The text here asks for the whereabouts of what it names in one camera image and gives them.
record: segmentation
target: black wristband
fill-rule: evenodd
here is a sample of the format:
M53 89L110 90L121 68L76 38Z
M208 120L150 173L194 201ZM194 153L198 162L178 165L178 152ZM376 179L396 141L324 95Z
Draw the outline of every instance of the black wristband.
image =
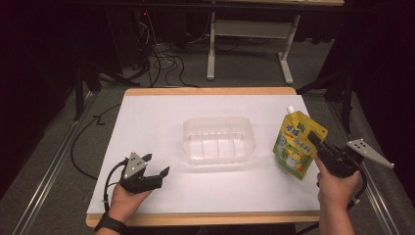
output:
M109 217L105 212L98 222L98 225L95 227L95 232L102 227L109 228L119 234L122 234L126 226L124 223Z

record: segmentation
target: yellow juice pouch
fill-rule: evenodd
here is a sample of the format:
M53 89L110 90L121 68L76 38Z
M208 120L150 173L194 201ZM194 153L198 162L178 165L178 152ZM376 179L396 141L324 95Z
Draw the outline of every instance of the yellow juice pouch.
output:
M280 167L302 180L317 153L307 138L309 132L323 141L328 131L301 111L295 112L291 106L287 110L273 152Z

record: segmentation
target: cable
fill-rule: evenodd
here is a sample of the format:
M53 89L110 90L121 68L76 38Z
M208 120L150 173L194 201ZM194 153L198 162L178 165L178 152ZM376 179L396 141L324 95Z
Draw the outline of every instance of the cable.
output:
M301 234L304 234L304 233L306 233L306 232L309 232L309 231L311 231L311 230L313 230L313 229L318 228L318 226L319 226L319 223L318 223L318 222L316 222L316 223L314 223L314 224L311 224L311 225L309 225L308 227L306 227L306 228L304 228L303 230L301 230L300 232L296 233L296 235L301 235Z
M177 67L178 67L178 65L177 65L177 63L176 63L176 60L174 60L174 58L173 58L173 60L172 60L172 62L173 62L173 64L170 66L170 67L168 67L167 69L170 69L170 70L168 70L166 73L165 73L165 76L164 76L164 80L165 80L165 82L168 84L168 85L172 85L172 84L170 84L170 82L168 82L168 79L167 79L167 76L168 76L168 74L171 72L171 71L174 71Z
M240 41L241 41L243 44L245 44L245 45L254 45L254 46L263 46L263 45L265 45L265 44L267 44L267 43L270 43L270 42L273 42L273 41L275 41L275 40L276 40L276 38L265 38L263 42L258 42L258 43L256 43L256 42L252 42L252 41L247 41L247 40L244 40L244 38L240 38Z
M210 23L210 15L211 15L211 13L207 14L207 24L205 26L205 30L202 32L202 35L198 39L196 39L194 41L187 42L186 44L192 44L192 43L200 42L200 41L203 41L203 40L209 38L209 36L205 36L205 35L208 31L208 26L209 26L209 23Z
M189 83L186 83L186 82L184 82L183 81L183 79L182 79L182 74L183 74L183 72L184 72L184 62L183 62L183 60L181 59L181 57L179 57L179 56L177 56L177 58L181 61L181 63L182 63L182 71L180 72L180 74L179 74L179 80L185 85L185 86L190 86L190 87L199 87L199 86L197 86L197 85L194 85L194 84L189 84Z
M351 199L351 201L347 205L347 209L350 210L354 205L358 204L360 202L360 197L362 194L366 191L367 188L367 177L366 174L363 172L363 169L360 167L360 165L352 159L350 156L347 156L349 160L358 168L360 172L360 181L362 183L362 186L360 187L360 190L354 195L354 197Z
M116 166L114 166L114 168L108 174L107 181L105 182L105 187L104 187L104 208L105 208L105 212L108 212L110 210L110 202L108 200L108 188L110 187L109 184L110 184L111 176L113 175L113 173L116 169L118 169L122 165L127 165L127 164L128 164L128 159L124 159L122 162L120 162Z
M156 59L157 59L157 61L159 62L159 65L161 65L161 62L160 62L160 59L159 59L159 57L158 57L158 56L156 56ZM157 76L156 76L156 79L155 79L154 81L152 81L152 79L151 79L151 77L150 77L150 70L149 70L150 88L153 88L153 87L155 86L156 82L159 80L160 73L161 73L161 69L159 69L159 70L158 70L158 72L157 72Z
M75 158L74 158L74 155L73 155L73 149L74 149L74 146L75 146L75 144L76 144L76 141L78 140L78 138L81 136L81 134L95 121L95 120L98 120L98 122L101 120L101 117L104 115L104 114L106 114L107 112L109 112L109 111L111 111L112 109L114 109L114 108L116 108L116 107L118 107L118 106L120 106L121 104L116 104L116 105L114 105L114 106L112 106L112 107L110 107L109 109L107 109L107 110L105 110L105 111L103 111L102 113L100 113L99 115L97 115L97 116L94 116L94 118L92 118L92 120L91 121L89 121L86 125L85 125L85 127L83 127L82 128L82 130L81 131L79 131L79 133L76 135L76 137L75 137L75 139L73 140L73 142L72 142L72 145L70 146L70 160L72 161L72 164L73 164L73 166L80 172L80 173L82 173L82 174L84 174L85 176L87 176L87 177L89 177L89 178L91 178L91 179L94 179L94 180L97 180L98 178L97 177L95 177L95 176L93 176L93 175L91 175L91 174L89 174L89 173L87 173L86 171L84 171L83 169L81 169L77 164L76 164L76 161L75 161Z
M155 29L153 28L152 19L150 19L150 15L149 15L149 12L147 12L147 10L146 10L146 15L147 15L147 18L149 19L150 28L152 29L153 39L154 39L154 41L155 41L155 46L156 46L156 47L157 47L157 49L159 50L159 53L161 54L161 56L164 58L164 55L162 54L162 52L161 52L161 50L160 50L160 48L159 48L159 45L158 45L158 43L157 43L156 33L155 33Z
M236 45L233 46L231 49L227 49L227 50L223 50L223 49L218 48L217 45L216 45L217 43L216 43L215 46L214 46L214 49L217 50L217 51L220 51L220 52L231 52L231 51L235 50L236 48L238 48L238 46L240 46L240 43L241 43L241 41L238 38L236 40Z
M141 31L140 38L143 36L144 29L147 29L147 33L146 33L147 34L146 43L144 43L144 45L147 45L149 43L149 38L150 38L149 28L144 23L138 22L137 24L140 24L140 25L143 26L143 30ZM137 43L140 44L140 39L138 39L137 37L135 37L135 39L137 40Z

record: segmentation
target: plastic tray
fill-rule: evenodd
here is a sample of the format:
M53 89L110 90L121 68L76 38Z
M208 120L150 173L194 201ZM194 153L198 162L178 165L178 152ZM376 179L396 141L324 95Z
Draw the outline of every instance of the plastic tray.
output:
M186 159L192 165L242 163L254 150L246 117L199 117L183 122Z

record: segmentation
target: desk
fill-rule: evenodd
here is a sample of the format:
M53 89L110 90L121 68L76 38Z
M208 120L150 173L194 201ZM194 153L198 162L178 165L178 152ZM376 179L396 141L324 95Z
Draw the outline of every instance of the desk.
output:
M296 5L320 5L320 6L342 6L344 0L221 0L215 2L250 2L257 4L296 4ZM300 15L294 15L290 23L270 23L270 22L250 22L250 21L226 21L217 20L216 13L212 12L210 17L210 47L207 59L207 80L214 80L215 50L214 39L216 35L224 36L244 36L261 38L282 38L286 40L283 52L277 53L285 82L288 85L294 83L288 66L287 57L299 26Z
M170 173L128 225L317 221L316 165L299 181L279 168L272 154L290 105L307 113L302 97L289 87L127 90L87 212L87 224L95 226L104 212L101 200L109 171L131 152L153 154L145 175L158 174L168 165ZM182 121L220 116L251 120L256 146L249 161L207 167L187 164L183 159ZM114 173L111 182L119 179L119 173Z

